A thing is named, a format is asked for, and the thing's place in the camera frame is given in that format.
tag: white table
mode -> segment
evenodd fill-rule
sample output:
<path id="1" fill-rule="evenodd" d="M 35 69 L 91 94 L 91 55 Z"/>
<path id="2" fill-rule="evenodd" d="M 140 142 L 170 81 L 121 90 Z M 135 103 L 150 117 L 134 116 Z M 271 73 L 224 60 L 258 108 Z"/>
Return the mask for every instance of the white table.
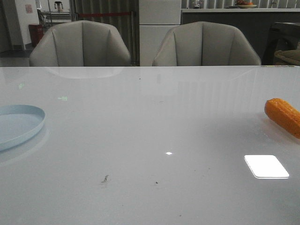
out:
<path id="1" fill-rule="evenodd" d="M 46 112 L 0 152 L 0 224 L 299 225 L 300 142 L 264 114 L 299 97 L 299 67 L 0 68 L 0 106 Z"/>

